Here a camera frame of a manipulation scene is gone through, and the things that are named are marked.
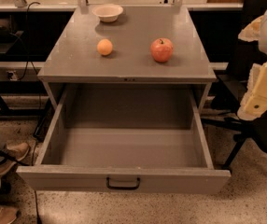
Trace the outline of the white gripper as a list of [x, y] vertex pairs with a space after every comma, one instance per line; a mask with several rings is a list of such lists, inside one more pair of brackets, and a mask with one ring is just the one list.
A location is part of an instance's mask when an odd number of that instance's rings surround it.
[[[238, 35], [245, 42], [258, 41], [262, 16], [248, 24]], [[247, 91], [243, 96], [237, 116], [243, 120], [260, 118], [267, 111], [267, 62], [253, 64], [247, 82]]]

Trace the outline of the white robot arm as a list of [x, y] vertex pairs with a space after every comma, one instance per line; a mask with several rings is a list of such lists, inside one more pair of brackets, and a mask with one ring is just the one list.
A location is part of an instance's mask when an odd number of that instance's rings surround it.
[[[257, 41], [259, 51], [267, 55], [267, 10], [243, 29], [238, 38], [246, 42]], [[237, 116], [243, 120], [260, 118], [267, 110], [267, 61], [253, 64], [249, 72], [247, 92], [240, 102]]]

